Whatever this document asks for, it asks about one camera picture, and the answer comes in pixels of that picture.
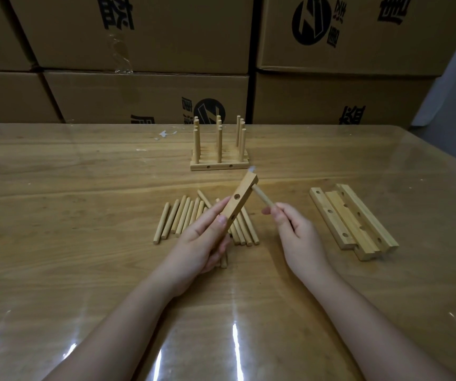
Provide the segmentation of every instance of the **table surface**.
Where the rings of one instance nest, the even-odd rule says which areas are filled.
[[[163,138],[160,133],[166,130]],[[40,380],[174,245],[152,244],[165,202],[230,195],[243,170],[190,172],[185,125],[0,124],[0,380]],[[214,142],[214,126],[201,129]],[[234,138],[226,126],[224,141]],[[247,126],[259,186],[317,226],[339,273],[456,373],[456,160],[391,126]],[[359,262],[308,196],[349,184],[400,244]],[[287,268],[262,202],[259,246],[171,302],[137,380],[362,379]]]

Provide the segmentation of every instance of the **right hand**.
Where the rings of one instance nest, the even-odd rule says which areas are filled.
[[[271,214],[283,244],[284,256],[290,269],[303,282],[309,275],[330,268],[316,228],[293,206],[275,203],[262,210]]]

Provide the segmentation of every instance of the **wooden base board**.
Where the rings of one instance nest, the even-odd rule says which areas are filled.
[[[237,170],[249,168],[249,154],[244,150],[244,161],[238,160],[238,148],[235,146],[223,146],[222,162],[217,162],[217,147],[214,145],[201,146],[199,163],[194,162],[194,154],[191,157],[191,171],[208,170]]]

